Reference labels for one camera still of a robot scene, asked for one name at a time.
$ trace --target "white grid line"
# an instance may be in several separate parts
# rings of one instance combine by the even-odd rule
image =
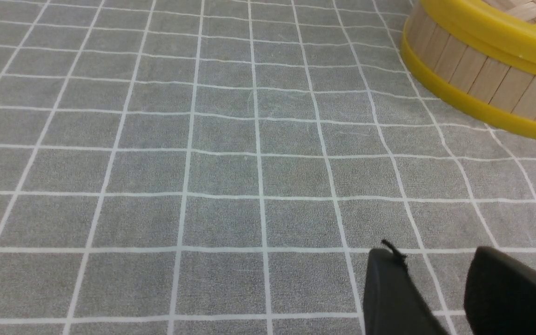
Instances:
[[[301,32],[301,28],[299,26],[299,21],[297,19],[297,11],[296,11],[296,8],[295,8],[295,0],[291,0],[291,5],[292,5],[292,9],[293,9],[293,17],[295,18],[295,25],[296,25],[297,34],[298,34],[298,37],[299,37],[299,42],[301,43],[301,54],[302,54],[302,57],[303,57],[303,64],[305,65],[307,83],[308,83],[308,86],[309,86],[310,90],[313,91],[313,83],[311,81],[311,75],[310,75],[310,72],[309,72],[309,66],[308,66],[308,62],[307,62],[306,51],[305,51],[305,47],[303,46],[302,32]],[[353,270],[353,261],[351,259],[351,254],[350,254],[349,249],[348,249],[347,238],[345,237],[345,231],[344,231],[344,226],[342,224],[342,214],[341,214],[340,206],[338,204],[338,200],[336,200],[336,188],[335,188],[335,185],[334,185],[334,176],[332,174],[332,166],[330,166],[330,161],[328,159],[328,153],[326,152],[326,143],[324,141],[324,135],[323,135],[323,132],[322,132],[322,124],[320,122],[320,112],[319,112],[319,109],[318,109],[318,106],[317,106],[317,100],[315,99],[315,94],[314,93],[311,93],[311,100],[313,102],[313,107],[314,107],[314,112],[315,112],[315,121],[316,121],[315,124],[317,125],[317,134],[318,134],[318,136],[320,138],[320,143],[321,143],[321,147],[322,147],[322,155],[323,155],[323,158],[324,158],[324,163],[326,165],[326,171],[328,173],[328,181],[329,181],[329,184],[330,184],[330,193],[332,194],[332,198],[333,198],[332,203],[334,204],[334,212],[336,214],[336,222],[338,223],[338,231],[340,233],[340,238],[341,238],[341,242],[342,242],[342,248],[344,249],[344,256],[345,256],[345,261],[347,263],[347,271],[348,271],[348,275],[349,275],[349,281],[350,281],[350,284],[351,284],[351,290],[353,291],[353,297],[354,297],[354,300],[355,300],[355,309],[357,309],[358,314],[361,314],[362,310],[363,310],[363,308],[362,308],[362,300],[361,300],[361,297],[359,295],[359,290],[357,289],[357,281],[355,280],[355,271]],[[360,324],[362,333],[365,333],[365,320],[364,320],[364,318],[359,317],[359,324]]]
[[[96,12],[96,15],[95,15],[95,17],[94,17],[94,19],[92,21],[91,27],[95,26],[96,20],[98,19],[98,14],[101,12],[101,9],[102,9],[102,6],[104,5],[104,2],[105,2],[105,0],[101,0],[99,9]],[[144,48],[144,44],[145,44],[145,41],[146,41],[146,35],[147,35],[147,28],[150,26],[150,22],[151,22],[152,15],[153,15],[153,8],[154,8],[155,3],[156,3],[156,0],[153,0],[153,4],[152,4],[153,7],[149,11],[149,15],[148,15],[148,18],[147,18],[147,23],[146,23],[146,28],[144,30],[142,40],[140,42],[140,52],[142,52],[142,50]],[[87,38],[85,38],[82,46],[86,45],[88,37],[89,37],[89,33],[87,34]],[[79,58],[79,54],[76,55],[76,60],[74,61],[74,64],[72,66],[72,70],[70,70],[70,71],[73,71],[73,67],[76,65],[78,58]],[[140,67],[140,59],[142,59],[142,55],[139,54],[136,57],[134,71],[132,72],[132,82],[130,82],[129,88],[127,90],[126,99],[125,99],[125,102],[123,104],[124,113],[121,115],[121,120],[119,121],[119,126],[118,126],[118,129],[117,129],[117,134],[115,135],[115,142],[113,144],[113,149],[116,149],[117,147],[119,147],[119,140],[121,139],[121,132],[123,131],[123,125],[125,124],[125,118],[126,118],[125,112],[127,112],[127,107],[129,105],[130,98],[132,97],[132,92],[134,91],[134,81],[136,80],[136,76],[138,75],[138,68]],[[102,203],[103,203],[104,198],[105,198],[105,193],[106,193],[106,190],[107,190],[107,186],[108,186],[109,180],[111,178],[111,170],[113,169],[113,162],[115,160],[115,154],[116,153],[117,153],[117,150],[113,150],[113,151],[111,151],[111,154],[109,156],[109,161],[107,163],[107,169],[106,169],[106,172],[105,172],[105,177],[104,177],[104,180],[102,182],[102,187],[100,188],[100,196],[98,197],[98,201],[96,202],[96,209],[95,209],[94,216],[92,218],[91,227],[90,227],[90,230],[89,230],[89,233],[88,233],[87,248],[91,247],[92,242],[94,241],[94,234],[95,234],[95,231],[96,231],[96,226],[98,225],[98,218],[100,217],[100,214],[101,214]],[[82,282],[84,280],[84,274],[85,274],[86,268],[87,268],[88,258],[89,258],[89,253],[84,253],[84,255],[82,257],[82,260],[81,260],[81,263],[80,263],[80,269],[79,269],[78,274],[77,274],[76,283],[75,283],[74,291],[73,291],[73,294],[72,294],[72,300],[70,301],[70,307],[68,308],[68,312],[67,312],[68,319],[73,318],[75,310],[76,310],[81,285],[82,285]],[[66,324],[64,326],[64,329],[63,329],[63,335],[68,335],[70,333],[71,326],[72,326],[71,322],[66,322]]]
[[[198,28],[198,44],[196,46],[196,61],[194,68],[194,83],[192,86],[192,101],[189,109],[188,148],[185,154],[185,172],[183,174],[183,195],[181,196],[181,210],[179,212],[179,228],[177,230],[177,252],[173,265],[173,284],[171,286],[171,302],[169,305],[169,321],[167,335],[173,335],[175,328],[174,316],[177,314],[177,296],[179,294],[179,271],[181,269],[181,245],[183,244],[183,231],[185,229],[185,212],[188,201],[189,170],[191,167],[192,144],[194,142],[195,101],[198,94],[198,75],[200,72],[200,53],[202,50],[202,31],[204,29],[204,6],[205,0],[200,4],[200,26]]]
[[[36,18],[34,19],[33,23],[36,23],[40,19],[40,17],[45,12],[45,9],[47,8],[47,5],[49,4],[49,2],[51,2],[51,0],[47,0],[47,2],[45,2],[45,4],[43,4],[43,7],[40,9],[40,11],[39,11],[38,15],[36,16]],[[28,28],[28,30],[24,34],[24,37],[22,38],[20,44],[16,47],[16,49],[13,51],[12,55],[9,57],[6,65],[1,70],[0,80],[1,80],[1,78],[3,76],[3,74],[6,73],[6,71],[9,68],[9,66],[13,62],[13,59],[15,59],[15,56],[18,54],[18,51],[20,50],[21,45],[23,45],[24,42],[26,42],[26,40],[28,40],[28,36],[30,35],[30,33],[32,32],[33,29],[34,29],[34,25],[32,25],[32,26],[30,26],[30,28]],[[39,138],[39,142],[44,137],[44,132],[47,131],[47,127],[48,127],[48,125],[49,125],[49,123],[51,121],[51,115],[52,114],[53,114],[53,112],[49,113],[49,118],[47,119],[47,123],[45,123],[45,128],[43,129],[43,131],[41,133],[41,136]],[[20,191],[22,189],[22,185],[24,185],[24,181],[26,180],[28,170],[30,169],[30,166],[32,166],[32,162],[34,162],[34,157],[36,156],[36,151],[38,151],[38,150],[37,149],[32,150],[32,155],[28,159],[28,163],[26,165],[26,168],[24,169],[24,171],[22,173],[22,176],[20,178],[20,181],[18,182],[18,185],[17,185],[17,187],[15,189],[15,194],[12,196],[11,200],[9,200],[8,206],[6,207],[6,211],[4,212],[3,217],[1,218],[1,221],[0,221],[0,236],[1,236],[2,232],[3,232],[4,226],[6,225],[6,222],[7,222],[7,219],[9,217],[9,214],[11,213],[11,209],[13,208],[13,205],[15,204],[15,200],[18,199],[17,191]]]
[[[270,264],[268,262],[268,231],[266,229],[266,202],[264,201],[264,174],[262,171],[262,154],[260,143],[260,111],[258,108],[258,90],[255,73],[255,49],[254,49],[254,29],[251,14],[251,0],[247,3],[247,13],[249,17],[249,55],[251,60],[251,82],[253,83],[253,104],[254,104],[254,127],[255,127],[255,152],[258,173],[258,195],[260,203],[260,227],[262,235],[262,260],[264,265],[264,296],[266,299],[266,333],[273,335],[272,328],[272,295],[270,293]]]
[[[535,204],[536,204],[536,192],[535,192],[535,188],[533,187],[532,185],[532,182],[530,182],[530,178],[527,174],[527,171],[525,170],[523,164],[515,157],[515,155],[512,153],[512,151],[510,151],[508,149],[508,147],[506,147],[504,145],[504,143],[502,143],[500,141],[500,139],[496,136],[496,134],[493,132],[493,131],[490,131],[489,132],[491,134],[491,136],[494,138],[494,140],[497,142],[497,144],[499,146],[501,146],[505,151],[506,153],[508,153],[508,155],[510,155],[510,157],[516,162],[516,164],[518,165],[518,168],[521,170],[521,172],[523,173],[523,176],[525,177],[525,180],[527,181],[527,185],[530,189],[530,193],[532,193],[532,197],[535,199]]]
[[[336,15],[338,16],[338,21],[341,24],[342,32],[344,33],[345,38],[347,38],[347,40],[350,42],[351,38],[349,37],[346,28],[342,24],[342,18],[340,17],[340,13],[338,12],[338,9],[336,7],[336,0],[332,0],[332,4],[334,6],[334,9],[336,10]],[[383,22],[383,24],[386,26],[386,23],[385,23],[385,20],[383,19],[383,17],[380,14],[378,14],[378,15],[379,15],[381,21]],[[355,61],[359,64],[360,63],[359,57],[357,56],[357,52],[355,51],[355,47],[353,47],[353,45],[351,45],[351,51],[353,52],[353,57],[355,58]],[[372,108],[372,115],[374,117],[374,123],[376,123],[376,127],[378,129],[378,135],[380,137],[382,145],[386,149],[387,153],[390,155],[390,160],[391,160],[393,168],[394,168],[396,181],[398,182],[398,188],[400,189],[400,193],[402,195],[402,198],[406,199],[407,195],[406,195],[406,192],[404,191],[404,185],[402,184],[402,179],[401,179],[401,176],[400,176],[400,170],[398,169],[398,165],[396,164],[396,159],[392,156],[392,154],[393,154],[392,151],[390,150],[389,146],[386,143],[386,140],[385,140],[385,138],[383,136],[382,128],[379,126],[378,115],[376,113],[376,106],[375,106],[374,98],[372,96],[372,93],[370,92],[368,80],[367,80],[367,78],[365,76],[365,73],[364,73],[362,67],[359,67],[359,74],[361,75],[361,78],[363,79],[363,83],[364,83],[366,89],[368,90],[368,99],[369,99],[369,102],[370,102],[370,105],[371,105],[371,108]],[[403,204],[404,204],[404,208],[406,210],[406,213],[408,215],[409,221],[411,223],[412,229],[413,229],[413,231],[415,233],[415,238],[417,239],[417,244],[419,245],[420,249],[424,249],[425,245],[423,244],[423,240],[421,238],[421,233],[419,233],[419,228],[417,227],[417,224],[415,223],[415,219],[413,218],[413,214],[411,212],[409,202],[404,201]],[[432,278],[432,280],[434,282],[434,286],[435,286],[436,292],[438,293],[438,297],[440,299],[440,305],[442,307],[442,310],[444,312],[447,312],[448,307],[447,307],[447,305],[445,303],[444,294],[442,293],[440,282],[438,281],[438,277],[436,276],[436,272],[433,269],[431,261],[429,260],[429,257],[426,254],[423,254],[423,260],[425,261],[425,265],[426,265],[426,267],[427,267],[427,269],[429,271],[429,274],[431,275],[431,278]],[[455,327],[454,327],[454,324],[453,324],[451,318],[449,316],[446,316],[446,319],[447,319],[447,321],[449,323],[449,329],[450,329],[451,334],[456,335],[456,330],[455,330]]]

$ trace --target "wooden basket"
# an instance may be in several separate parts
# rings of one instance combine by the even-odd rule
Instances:
[[[489,5],[490,11],[498,9],[527,23],[530,31],[536,34],[536,0],[441,1],[482,1]],[[435,3],[437,0],[422,2]],[[454,26],[448,21],[443,25],[428,13],[425,6],[416,4],[404,30],[402,55],[405,62],[425,87],[459,110],[496,127],[536,138],[536,59],[532,59],[536,56],[530,53],[530,59],[527,59],[527,55],[520,54],[518,46],[508,50],[508,42],[508,51],[496,47],[501,40],[495,44],[489,41],[487,44],[471,43],[474,38],[463,31],[464,27],[478,29],[473,34],[479,36],[485,31],[477,25],[476,17],[470,19],[474,20],[473,25],[463,25],[460,30],[459,24]],[[529,49],[523,45],[520,50]]]

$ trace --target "gray grid mat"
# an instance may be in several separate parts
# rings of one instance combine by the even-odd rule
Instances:
[[[536,268],[536,141],[407,74],[410,8],[0,0],[0,334],[360,334],[381,238],[470,333],[476,246]]]

